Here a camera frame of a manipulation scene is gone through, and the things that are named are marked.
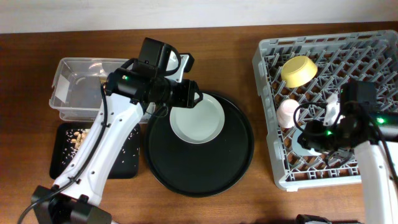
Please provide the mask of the blue cup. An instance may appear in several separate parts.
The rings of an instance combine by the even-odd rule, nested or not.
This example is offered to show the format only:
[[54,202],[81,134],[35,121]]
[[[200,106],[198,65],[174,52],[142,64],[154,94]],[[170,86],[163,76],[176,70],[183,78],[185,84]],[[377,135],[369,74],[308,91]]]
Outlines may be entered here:
[[302,132],[300,130],[296,129],[292,136],[291,148],[294,151],[294,153],[296,153],[296,155],[298,155],[298,156],[320,156],[321,153],[316,152],[314,149],[310,149],[310,150],[305,149],[299,144],[298,138],[301,134],[302,134]]

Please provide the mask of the grey plate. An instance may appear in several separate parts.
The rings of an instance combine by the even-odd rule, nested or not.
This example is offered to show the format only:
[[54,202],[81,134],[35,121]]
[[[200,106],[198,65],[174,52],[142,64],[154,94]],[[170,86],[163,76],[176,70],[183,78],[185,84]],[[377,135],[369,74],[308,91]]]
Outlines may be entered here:
[[221,103],[206,93],[193,108],[173,107],[170,112],[172,131],[181,140],[191,144],[204,144],[213,140],[223,129],[224,121]]

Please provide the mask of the pink cup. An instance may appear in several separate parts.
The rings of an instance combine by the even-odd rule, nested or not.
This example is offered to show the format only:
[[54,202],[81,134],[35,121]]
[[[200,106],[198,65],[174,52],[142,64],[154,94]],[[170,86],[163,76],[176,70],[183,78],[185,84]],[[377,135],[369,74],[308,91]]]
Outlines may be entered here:
[[277,121],[281,128],[291,128],[294,124],[294,112],[299,103],[293,99],[284,100],[276,111]]

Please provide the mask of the yellow bowl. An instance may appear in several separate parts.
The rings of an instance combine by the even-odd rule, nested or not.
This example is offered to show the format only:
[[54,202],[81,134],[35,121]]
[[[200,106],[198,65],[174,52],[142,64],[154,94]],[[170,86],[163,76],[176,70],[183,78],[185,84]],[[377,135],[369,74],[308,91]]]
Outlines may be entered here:
[[282,66],[281,77],[287,88],[297,88],[311,81],[318,67],[308,56],[297,56]]

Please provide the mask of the food scraps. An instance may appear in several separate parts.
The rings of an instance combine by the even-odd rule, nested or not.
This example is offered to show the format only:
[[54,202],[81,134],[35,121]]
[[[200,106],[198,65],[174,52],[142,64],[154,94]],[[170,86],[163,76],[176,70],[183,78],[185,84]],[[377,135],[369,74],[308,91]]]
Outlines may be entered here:
[[69,129],[65,131],[65,141],[62,152],[73,157],[84,143],[90,129]]

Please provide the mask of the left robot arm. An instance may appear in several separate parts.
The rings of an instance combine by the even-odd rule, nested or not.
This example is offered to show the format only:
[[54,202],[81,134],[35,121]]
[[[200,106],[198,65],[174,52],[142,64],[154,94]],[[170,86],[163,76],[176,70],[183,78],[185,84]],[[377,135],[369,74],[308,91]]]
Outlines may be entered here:
[[193,108],[203,99],[197,83],[183,78],[194,61],[190,53],[145,38],[138,58],[101,84],[101,107],[85,141],[51,188],[35,189],[18,222],[33,210],[39,223],[113,223],[99,207],[111,168],[151,103]]

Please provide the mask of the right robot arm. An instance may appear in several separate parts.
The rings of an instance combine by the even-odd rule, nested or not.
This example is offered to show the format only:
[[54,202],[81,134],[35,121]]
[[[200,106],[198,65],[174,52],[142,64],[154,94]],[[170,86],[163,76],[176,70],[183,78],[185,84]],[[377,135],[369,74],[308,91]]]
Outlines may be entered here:
[[381,111],[376,84],[352,81],[340,98],[317,103],[323,121],[296,125],[292,149],[300,155],[326,154],[326,159],[357,160],[363,185],[366,223],[397,223],[397,113]]

